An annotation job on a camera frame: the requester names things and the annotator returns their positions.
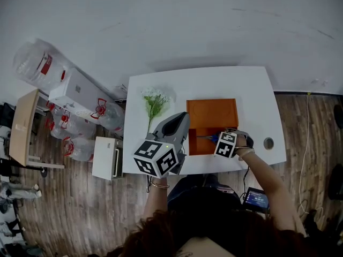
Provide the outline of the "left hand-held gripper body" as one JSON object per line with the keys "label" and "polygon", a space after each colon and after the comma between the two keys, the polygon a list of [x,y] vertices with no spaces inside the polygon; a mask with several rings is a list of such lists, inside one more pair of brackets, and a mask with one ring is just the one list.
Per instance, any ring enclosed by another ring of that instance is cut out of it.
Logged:
{"label": "left hand-held gripper body", "polygon": [[133,139],[133,173],[159,179],[169,173],[179,174],[185,162],[186,153],[183,143],[187,133],[174,134],[170,137],[151,138],[135,133]]}

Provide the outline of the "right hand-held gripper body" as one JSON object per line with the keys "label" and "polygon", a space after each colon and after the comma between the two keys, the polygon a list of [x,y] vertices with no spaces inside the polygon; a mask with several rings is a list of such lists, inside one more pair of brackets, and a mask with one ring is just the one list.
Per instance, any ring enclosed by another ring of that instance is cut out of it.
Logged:
{"label": "right hand-held gripper body", "polygon": [[233,158],[237,142],[236,132],[236,129],[228,128],[225,131],[221,131],[216,134],[217,143],[214,155],[218,155],[224,158]]}

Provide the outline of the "person's right hand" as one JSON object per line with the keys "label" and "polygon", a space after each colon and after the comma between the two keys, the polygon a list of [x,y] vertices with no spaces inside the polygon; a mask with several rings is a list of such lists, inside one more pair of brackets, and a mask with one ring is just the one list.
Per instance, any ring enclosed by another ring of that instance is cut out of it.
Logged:
{"label": "person's right hand", "polygon": [[238,134],[236,138],[236,149],[249,148],[247,145],[247,139],[244,135]]}

